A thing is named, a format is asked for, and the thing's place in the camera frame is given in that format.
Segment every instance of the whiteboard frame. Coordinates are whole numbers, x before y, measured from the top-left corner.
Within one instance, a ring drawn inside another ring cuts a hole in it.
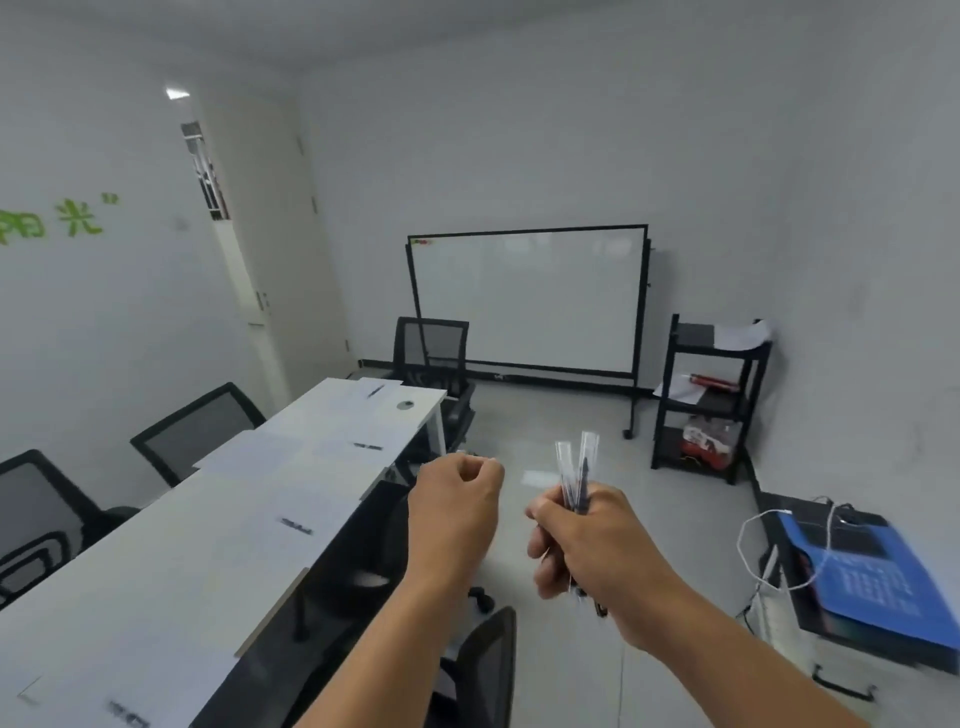
[[[554,378],[545,376],[523,376],[509,374],[495,374],[491,372],[468,371],[468,376],[476,378],[495,379],[497,381],[515,381],[517,383],[545,384],[563,387],[564,389],[583,389],[593,392],[609,392],[615,394],[624,394],[631,398],[630,427],[624,430],[624,437],[630,439],[633,437],[634,430],[634,407],[637,398],[641,396],[650,396],[647,390],[641,390],[637,387],[640,367],[640,352],[643,341],[643,318],[646,314],[647,287],[649,285],[650,273],[650,251],[651,239],[650,229],[646,224],[642,225],[600,225],[581,228],[537,228],[531,230],[512,230],[512,231],[478,231],[478,232],[447,232],[430,235],[407,235],[406,255],[407,268],[410,273],[410,286],[414,294],[414,307],[417,311],[417,318],[423,318],[420,310],[420,291],[417,287],[417,269],[414,263],[413,245],[414,241],[422,239],[444,238],[444,237],[493,237],[496,235],[523,235],[541,232],[590,232],[590,231],[643,231],[643,250],[640,264],[639,294],[636,297],[636,319],[634,325],[634,356],[633,367],[629,372],[610,372],[596,369],[570,369],[567,367],[550,367],[537,364],[520,364],[510,361],[484,361],[480,359],[467,359],[467,364],[473,364],[484,367],[508,368],[517,370],[529,370],[533,372],[553,373],[559,375],[587,376],[591,381],[582,381],[569,378]],[[610,379],[629,379],[632,384],[614,385],[610,382],[600,383],[597,378]]]

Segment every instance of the person's right arm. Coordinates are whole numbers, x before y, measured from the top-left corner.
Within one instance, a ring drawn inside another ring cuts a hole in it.
[[[536,498],[527,553],[542,559],[540,596],[566,592],[570,574],[605,605],[629,644],[663,662],[717,728],[864,728],[765,642],[687,586],[618,490],[590,485],[585,516],[558,486]]]

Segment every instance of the tabletop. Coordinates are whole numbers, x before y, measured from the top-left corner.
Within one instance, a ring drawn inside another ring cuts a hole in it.
[[[145,663],[156,661],[145,658],[158,643],[165,653],[159,661],[168,667],[182,663],[182,670],[137,679],[149,680],[152,697],[164,693],[168,702],[189,688],[183,709],[193,713],[192,719],[264,618],[306,572],[302,558],[284,558],[275,548],[252,544],[257,538],[250,532],[252,518],[292,487],[301,500],[311,494],[323,498],[316,507],[339,509],[344,522],[383,474],[380,465],[316,447],[355,422],[348,398],[357,386],[326,379],[251,433],[300,441],[296,454],[262,480],[201,467],[0,612],[5,725],[8,718],[11,724],[48,724],[47,718],[31,719],[40,715],[31,702],[56,702],[80,691],[84,681],[147,674]],[[393,433],[402,449],[424,425],[439,419],[443,399],[443,390],[391,386],[365,412],[361,426]],[[328,507],[331,503],[337,508]],[[315,558],[333,535],[314,544]],[[219,659],[206,659],[212,655]],[[89,677],[91,672],[99,674]],[[35,681],[26,693],[29,699],[11,696],[11,686],[24,680]],[[16,716],[19,723],[13,721]]]

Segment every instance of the person's left arm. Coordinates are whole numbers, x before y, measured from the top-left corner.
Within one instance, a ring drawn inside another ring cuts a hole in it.
[[[456,453],[420,469],[407,571],[297,728],[421,728],[441,655],[496,531],[503,467]]]

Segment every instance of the bundle of pens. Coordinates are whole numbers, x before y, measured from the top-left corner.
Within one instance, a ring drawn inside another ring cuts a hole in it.
[[[573,447],[567,441],[557,442],[557,467],[560,469],[560,483],[564,489],[564,506],[580,515],[590,508],[590,496],[587,490],[590,474],[596,469],[597,450],[600,447],[600,435],[596,432],[582,432],[580,435],[580,457],[577,466],[573,465]],[[570,591],[586,598],[587,593],[577,586],[570,576]],[[594,602],[597,616],[605,617],[607,608]]]

